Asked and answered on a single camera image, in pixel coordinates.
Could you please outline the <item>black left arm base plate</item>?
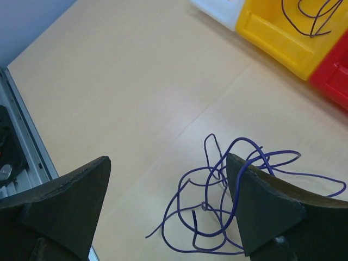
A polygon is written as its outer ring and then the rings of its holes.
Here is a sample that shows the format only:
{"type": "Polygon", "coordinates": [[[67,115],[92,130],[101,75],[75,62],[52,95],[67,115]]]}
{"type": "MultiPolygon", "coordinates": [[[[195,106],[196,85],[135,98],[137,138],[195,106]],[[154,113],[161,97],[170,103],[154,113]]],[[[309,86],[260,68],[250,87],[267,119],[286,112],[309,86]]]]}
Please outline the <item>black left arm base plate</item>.
{"type": "Polygon", "coordinates": [[[8,110],[1,106],[1,188],[8,185],[28,168],[25,153],[21,147],[8,110]]]}

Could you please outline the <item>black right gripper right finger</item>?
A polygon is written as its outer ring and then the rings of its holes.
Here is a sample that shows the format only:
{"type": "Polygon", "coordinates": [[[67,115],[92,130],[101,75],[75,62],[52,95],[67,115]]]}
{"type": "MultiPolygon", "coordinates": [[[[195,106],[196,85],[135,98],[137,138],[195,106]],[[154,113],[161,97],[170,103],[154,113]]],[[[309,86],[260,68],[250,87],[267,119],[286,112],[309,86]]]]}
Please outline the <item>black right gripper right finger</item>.
{"type": "Polygon", "coordinates": [[[347,202],[321,196],[227,156],[227,179],[250,260],[347,260],[347,202]]]}

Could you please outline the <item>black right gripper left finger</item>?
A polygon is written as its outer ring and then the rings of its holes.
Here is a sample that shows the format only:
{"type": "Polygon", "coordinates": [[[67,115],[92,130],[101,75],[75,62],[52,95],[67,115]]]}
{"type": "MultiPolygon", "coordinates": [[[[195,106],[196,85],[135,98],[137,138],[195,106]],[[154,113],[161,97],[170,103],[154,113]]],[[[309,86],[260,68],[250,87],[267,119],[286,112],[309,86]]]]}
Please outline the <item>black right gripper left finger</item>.
{"type": "Polygon", "coordinates": [[[1,260],[88,260],[110,173],[101,156],[1,199],[1,260]]]}

